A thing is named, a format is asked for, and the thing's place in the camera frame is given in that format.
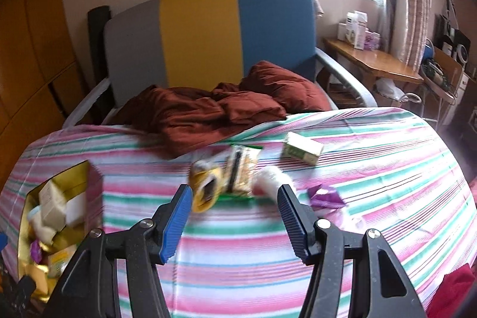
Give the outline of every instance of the wooden table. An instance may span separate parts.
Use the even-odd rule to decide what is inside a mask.
[[[324,39],[325,51],[334,59],[341,54],[363,71],[363,85],[373,90],[377,77],[420,84],[423,78],[392,55],[380,50],[358,50],[337,39]]]

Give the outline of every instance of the striped bedsheet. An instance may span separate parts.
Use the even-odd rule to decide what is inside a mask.
[[[280,158],[288,131],[325,145],[317,167]],[[282,168],[304,203],[308,187],[336,187],[351,216],[382,231],[425,306],[445,274],[475,259],[476,206],[442,140],[407,111],[357,108],[292,115],[172,161],[158,156],[157,136],[121,126],[82,125],[42,138],[22,154],[0,194],[10,272],[16,273],[25,195],[49,177],[88,159],[103,176],[95,202],[102,205],[91,206],[89,217],[101,218],[107,232],[118,231],[168,202],[187,181],[191,162],[230,143],[263,146],[259,166]],[[340,317],[347,316],[351,266],[345,264]],[[121,309],[130,317],[123,262],[118,271]],[[293,254],[277,206],[261,197],[219,201],[206,213],[190,215],[176,255],[159,267],[174,318],[297,317],[310,273]]]

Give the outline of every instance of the screw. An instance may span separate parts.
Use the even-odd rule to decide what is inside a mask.
[[[144,229],[150,228],[153,225],[154,225],[154,221],[152,221],[150,218],[145,218],[144,220],[141,220],[141,222],[139,223],[139,226]]]
[[[377,229],[370,229],[368,231],[368,236],[371,237],[371,239],[376,239],[381,236],[381,232],[379,232]]]
[[[92,237],[93,239],[96,239],[96,237],[101,236],[101,233],[102,233],[102,230],[99,228],[92,229],[90,231],[90,237]]]
[[[321,229],[328,229],[331,226],[331,223],[326,218],[320,218],[316,222],[316,226]]]

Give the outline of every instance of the red cloth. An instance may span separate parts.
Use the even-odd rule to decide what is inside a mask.
[[[270,95],[288,113],[331,111],[328,97],[314,83],[268,61],[252,66],[239,87]]]
[[[248,76],[247,87],[243,83],[240,88],[220,83],[208,92],[152,85],[130,99],[115,115],[112,124],[128,124],[162,135],[166,152],[175,158],[258,124],[284,120],[287,112],[331,109],[326,95],[313,83],[266,61],[256,66]],[[327,105],[316,104],[313,96],[318,96],[317,92]]]
[[[450,318],[476,281],[469,264],[444,276],[428,307],[428,318]]]

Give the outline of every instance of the purple candy wrapper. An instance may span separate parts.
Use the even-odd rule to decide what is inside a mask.
[[[340,209],[346,204],[335,188],[327,185],[313,186],[308,189],[310,205],[318,208]]]
[[[38,240],[35,240],[30,245],[30,256],[36,264],[40,264],[43,258],[43,253],[41,252],[40,243],[38,242]]]

